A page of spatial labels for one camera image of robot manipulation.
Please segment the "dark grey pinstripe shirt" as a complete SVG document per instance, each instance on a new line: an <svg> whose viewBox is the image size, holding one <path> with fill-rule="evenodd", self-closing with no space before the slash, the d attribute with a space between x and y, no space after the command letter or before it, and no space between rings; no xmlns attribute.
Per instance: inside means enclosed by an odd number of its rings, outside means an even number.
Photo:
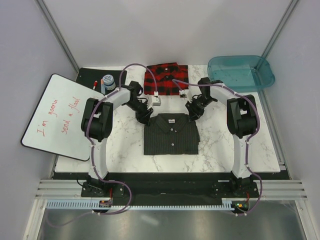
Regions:
<svg viewBox="0 0 320 240"><path fill-rule="evenodd" d="M159 113L143 130L143 154L197 155L200 135L194 121L184 113Z"/></svg>

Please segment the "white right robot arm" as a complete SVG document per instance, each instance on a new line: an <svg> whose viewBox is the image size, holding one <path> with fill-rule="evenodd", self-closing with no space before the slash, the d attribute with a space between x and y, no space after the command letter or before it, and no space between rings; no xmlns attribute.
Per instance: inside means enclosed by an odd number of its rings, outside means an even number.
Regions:
<svg viewBox="0 0 320 240"><path fill-rule="evenodd" d="M185 104L191 122L202 117L205 108L212 102L220 102L226 107L226 125L234 145L231 173L236 178L229 184L229 191L233 196L240 197L247 191L243 180L253 174L250 170L250 139L259 132L261 125L255 97L241 95L221 80L211 82L208 77L201 78L192 86L199 87L200 95L190 97Z"/></svg>

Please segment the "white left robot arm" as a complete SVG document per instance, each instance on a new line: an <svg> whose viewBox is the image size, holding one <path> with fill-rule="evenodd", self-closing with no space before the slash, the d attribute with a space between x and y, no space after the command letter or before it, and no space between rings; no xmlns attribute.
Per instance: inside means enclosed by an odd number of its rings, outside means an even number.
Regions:
<svg viewBox="0 0 320 240"><path fill-rule="evenodd" d="M81 121L81 130L91 144L89 176L97 179L92 185L92 191L99 197L106 196L110 191L110 185L103 179L108 174L106 147L108 137L113 129L114 110L121 106L128 106L135 112L136 120L149 125L153 109L148 106L148 101L139 99L143 92L142 86L131 81L129 85L116 88L109 95L98 100L88 98L84 107Z"/></svg>

